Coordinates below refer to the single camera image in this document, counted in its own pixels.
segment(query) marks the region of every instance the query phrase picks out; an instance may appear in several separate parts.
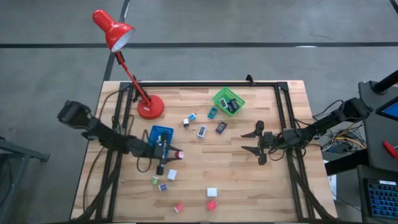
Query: gray floor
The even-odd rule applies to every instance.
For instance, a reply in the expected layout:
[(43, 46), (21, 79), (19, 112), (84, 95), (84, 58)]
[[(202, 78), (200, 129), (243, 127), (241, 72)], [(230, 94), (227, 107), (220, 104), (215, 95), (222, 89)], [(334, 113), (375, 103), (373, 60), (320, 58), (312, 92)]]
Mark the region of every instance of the gray floor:
[[(103, 43), (91, 13), (105, 9), (118, 18), (122, 4), (5, 0), (0, 2), (0, 44)], [(126, 17), (137, 29), (132, 42), (387, 42), (398, 39), (397, 21), (388, 0), (131, 0)], [(257, 80), (305, 80), (313, 113), (334, 100), (358, 96), (358, 82), (393, 72), (398, 57), (396, 47), (123, 54), (143, 80), (242, 80), (247, 74)], [(51, 153), (47, 164), (34, 161), (29, 167), (14, 223), (68, 220), (87, 142), (56, 115), (65, 100), (95, 108), (108, 55), (107, 49), (0, 49), (0, 136)], [(127, 80), (117, 63), (111, 80)], [(341, 218), (360, 221), (359, 212), (336, 205)]]

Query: lamp shade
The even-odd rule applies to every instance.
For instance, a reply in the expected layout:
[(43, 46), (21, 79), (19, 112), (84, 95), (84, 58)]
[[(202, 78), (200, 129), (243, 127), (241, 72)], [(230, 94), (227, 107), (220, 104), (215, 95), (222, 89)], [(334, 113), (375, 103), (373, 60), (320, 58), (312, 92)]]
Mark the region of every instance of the lamp shade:
[(93, 20), (104, 32), (106, 45), (112, 52), (120, 50), (131, 39), (135, 28), (124, 22), (115, 22), (104, 10), (96, 10)]

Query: white cube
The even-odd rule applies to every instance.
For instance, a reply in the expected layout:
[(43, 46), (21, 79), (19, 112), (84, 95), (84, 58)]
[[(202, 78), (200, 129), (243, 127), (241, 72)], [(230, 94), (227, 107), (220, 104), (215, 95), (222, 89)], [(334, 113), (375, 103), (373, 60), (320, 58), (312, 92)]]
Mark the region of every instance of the white cube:
[(175, 180), (176, 175), (177, 175), (177, 171), (170, 169), (169, 174), (167, 175), (167, 178), (170, 180)]
[(217, 197), (217, 188), (208, 187), (207, 188), (207, 197)]

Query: computer monitor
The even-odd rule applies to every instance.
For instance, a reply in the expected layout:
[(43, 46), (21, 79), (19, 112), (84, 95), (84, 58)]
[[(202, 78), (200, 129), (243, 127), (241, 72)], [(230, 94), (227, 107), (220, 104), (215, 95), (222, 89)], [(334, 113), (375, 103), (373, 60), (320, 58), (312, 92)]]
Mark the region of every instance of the computer monitor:
[(376, 114), (398, 121), (398, 96), (378, 108)]

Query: green basket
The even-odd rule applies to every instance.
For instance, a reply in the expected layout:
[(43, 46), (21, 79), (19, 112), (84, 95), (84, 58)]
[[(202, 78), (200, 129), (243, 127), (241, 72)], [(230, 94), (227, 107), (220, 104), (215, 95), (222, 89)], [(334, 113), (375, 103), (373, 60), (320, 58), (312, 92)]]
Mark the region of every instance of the green basket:
[[(235, 99), (239, 108), (235, 111), (235, 113), (231, 113), (229, 112), (228, 109), (223, 108), (222, 105), (218, 102), (220, 99), (224, 98), (226, 102), (229, 102), (232, 99)], [(214, 97), (213, 97), (213, 101), (214, 103), (221, 109), (223, 110), (226, 114), (230, 115), (230, 116), (234, 116), (245, 104), (245, 101), (238, 96), (237, 94), (235, 94), (234, 92), (232, 92), (228, 87), (224, 86), (224, 88), (222, 88)]]

